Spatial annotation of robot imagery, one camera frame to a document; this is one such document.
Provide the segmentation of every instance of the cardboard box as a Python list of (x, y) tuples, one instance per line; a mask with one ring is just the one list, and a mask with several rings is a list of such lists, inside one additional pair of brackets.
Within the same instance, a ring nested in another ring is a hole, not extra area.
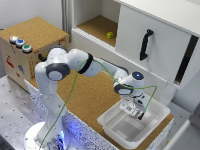
[[(10, 44), (12, 35), (25, 40), (33, 51), (26, 54)], [(46, 57), (51, 48), (58, 44), (69, 50), (69, 35), (39, 17), (0, 31), (0, 51), (7, 75), (28, 90), (24, 79), (29, 81), (34, 78), (34, 68), (41, 62), (38, 54)]]

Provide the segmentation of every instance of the green cable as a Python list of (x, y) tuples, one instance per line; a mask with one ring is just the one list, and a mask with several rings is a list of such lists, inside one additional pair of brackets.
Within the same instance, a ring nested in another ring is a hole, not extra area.
[[(70, 97), (71, 97), (71, 95), (72, 95), (72, 92), (73, 92), (73, 90), (74, 90), (74, 86), (75, 86), (75, 84), (76, 84), (76, 79), (77, 79), (77, 76), (78, 76), (78, 72), (79, 72), (79, 70), (81, 69), (82, 65), (83, 65), (87, 60), (88, 60), (88, 59), (84, 60), (84, 61), (80, 64), (79, 69), (78, 69), (78, 71), (76, 72), (75, 79), (74, 79), (74, 83), (73, 83), (73, 85), (72, 85), (72, 89), (71, 89), (71, 91), (70, 91), (70, 94), (69, 94), (67, 100), (65, 101), (65, 104), (63, 105), (63, 107), (62, 107), (62, 109), (61, 109), (61, 111), (60, 111), (58, 117), (56, 118), (56, 121), (53, 123), (53, 125), (51, 126), (51, 128), (49, 129), (49, 131), (46, 133), (44, 139), (42, 140), (42, 143), (41, 143), (41, 145), (40, 145), (40, 148), (42, 147), (42, 145), (43, 145), (43, 143), (44, 143), (46, 137), (47, 137), (48, 134), (49, 134), (49, 132), (52, 130), (52, 128), (54, 127), (54, 125), (57, 123), (57, 121), (58, 121), (58, 119), (59, 119), (59, 117), (60, 117), (60, 115), (61, 115), (63, 109), (65, 108), (67, 102), (69, 101), (69, 99), (70, 99)], [(154, 94), (155, 94), (155, 92), (156, 92), (157, 86), (147, 86), (147, 87), (142, 87), (142, 88), (132, 88), (132, 87), (125, 86), (125, 85), (119, 83), (119, 82), (113, 77), (113, 75), (108, 71), (108, 69), (107, 69), (103, 64), (101, 64), (101, 63), (100, 63), (99, 61), (97, 61), (97, 60), (94, 60), (94, 61), (96, 61), (99, 65), (101, 65), (101, 66), (106, 70), (106, 72), (108, 72), (108, 74), (115, 80), (115, 82), (117, 82), (118, 84), (120, 84), (120, 85), (123, 86), (123, 87), (126, 87), (126, 88), (128, 88), (128, 89), (146, 89), (146, 88), (155, 87), (154, 92), (153, 92), (153, 94), (151, 95), (151, 98), (149, 99), (149, 102), (148, 102), (148, 104), (147, 104), (147, 106), (146, 106), (146, 108), (145, 108), (145, 110), (144, 110), (144, 113), (145, 113), (146, 110), (147, 110), (147, 108), (148, 108), (148, 106), (149, 106), (149, 103), (151, 102), (151, 99), (153, 98), (153, 96), (154, 96)]]

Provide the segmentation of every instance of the cork board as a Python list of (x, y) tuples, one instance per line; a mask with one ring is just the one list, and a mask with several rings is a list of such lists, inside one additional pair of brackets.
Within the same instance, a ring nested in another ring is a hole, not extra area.
[[(78, 25), (77, 27), (115, 47), (118, 23), (113, 22), (103, 16), (98, 16)], [(107, 38), (108, 32), (113, 32), (113, 39)]]
[(40, 17), (36, 17), (0, 31), (0, 37), (10, 42), (10, 36), (17, 35), (19, 39), (30, 44), (33, 51), (47, 46), (68, 34)]
[[(72, 70), (65, 79), (58, 81), (57, 93), (64, 101), (70, 93), (75, 74), (76, 71)], [(29, 82), (37, 87), (35, 78)], [(94, 77), (78, 75), (67, 108), (120, 150), (125, 150), (109, 138), (103, 131), (103, 127), (97, 122), (97, 118), (119, 100), (120, 96), (113, 90), (113, 80), (107, 74), (100, 72)], [(168, 115), (136, 150), (146, 149), (173, 118), (173, 115)]]

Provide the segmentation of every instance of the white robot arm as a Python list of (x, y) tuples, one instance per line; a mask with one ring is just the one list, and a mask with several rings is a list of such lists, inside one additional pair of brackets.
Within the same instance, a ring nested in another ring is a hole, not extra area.
[[(39, 63), (35, 68), (35, 77), (40, 92), (40, 98), (48, 109), (45, 125), (37, 135), (37, 140), (40, 143), (61, 110), (61, 108), (57, 106), (64, 105), (64, 102), (56, 93), (58, 88), (57, 81), (62, 80), (69, 75), (70, 70), (78, 71), (80, 64), (86, 59), (88, 60), (84, 62), (79, 70), (80, 74), (92, 77), (97, 75), (101, 70), (106, 71), (104, 67), (98, 63), (100, 62), (118, 81), (114, 82), (114, 91), (121, 95), (122, 103), (120, 108), (133, 117), (140, 116), (144, 111), (147, 100), (145, 99), (143, 90), (127, 88), (144, 87), (144, 77), (141, 73), (133, 72), (129, 75), (128, 70), (123, 67), (116, 66), (101, 58), (95, 58), (91, 54), (78, 49), (72, 49), (67, 52), (65, 47), (57, 45), (49, 52), (47, 60)], [(61, 122), (61, 119), (58, 120), (58, 123), (55, 125), (55, 130), (49, 134), (46, 141), (51, 141), (52, 137), (61, 135), (60, 132), (63, 131)]]

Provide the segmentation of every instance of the white cabinet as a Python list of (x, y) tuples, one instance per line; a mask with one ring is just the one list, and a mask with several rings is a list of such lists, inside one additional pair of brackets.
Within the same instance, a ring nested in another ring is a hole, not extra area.
[[(97, 57), (101, 55), (104, 59), (110, 58), (120, 65), (120, 59), (113, 59), (117, 55), (127, 61), (127, 66), (132, 66), (129, 70), (143, 70), (144, 74), (157, 78), (163, 84), (162, 88), (167, 82), (182, 88), (200, 70), (200, 21), (196, 19), (200, 17), (200, 8), (192, 3), (174, 0), (73, 0), (73, 10), (74, 48)], [(112, 29), (115, 38), (108, 39), (106, 33)], [(148, 57), (140, 61), (143, 38), (148, 29), (154, 34), (148, 38)], [(96, 48), (86, 46), (90, 42)], [(150, 81), (151, 77), (145, 78), (150, 85), (156, 84)]]

